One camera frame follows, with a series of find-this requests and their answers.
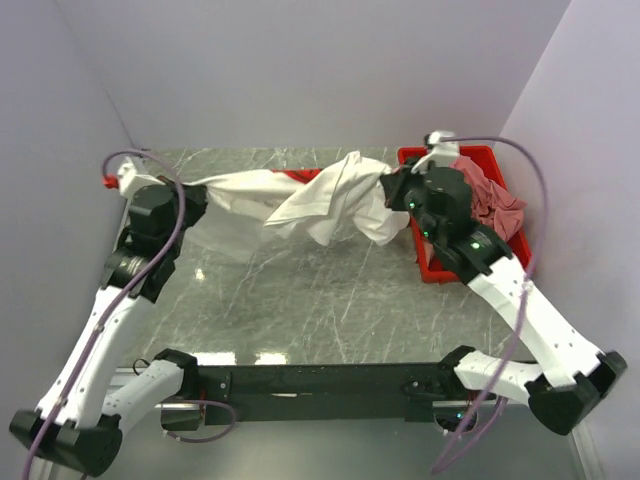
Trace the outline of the white t shirt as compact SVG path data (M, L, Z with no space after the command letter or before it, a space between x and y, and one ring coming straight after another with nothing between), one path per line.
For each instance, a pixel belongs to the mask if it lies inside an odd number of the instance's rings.
M196 181L207 193L205 214L186 237L196 245L247 260L261 243L306 234L327 246L340 224L351 221L377 245L409 224L406 212L385 206L380 176L391 167L358 151L309 182L283 171L249 170Z

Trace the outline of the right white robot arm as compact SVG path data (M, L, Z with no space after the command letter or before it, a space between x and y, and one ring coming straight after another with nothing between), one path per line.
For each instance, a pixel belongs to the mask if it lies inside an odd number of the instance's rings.
M625 359L584 338L527 280L507 243L473 219L472 189L462 172L403 165L380 181L386 207L410 215L442 266L484 299L534 358L504 362L460 346L439 363L442 393L460 399L486 389L527 404L550 431L570 433L610 393L627 369Z

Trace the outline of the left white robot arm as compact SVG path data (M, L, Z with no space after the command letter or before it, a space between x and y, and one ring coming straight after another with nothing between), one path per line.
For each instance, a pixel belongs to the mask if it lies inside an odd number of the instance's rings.
M113 463L125 433L156 404L201 394L194 356L157 354L129 387L107 393L135 324L155 305L175 271L185 231L205 214L203 186L169 180L137 190L128 223L107 257L88 322L58 378L33 410L19 410L11 434L40 458L82 477L98 477Z

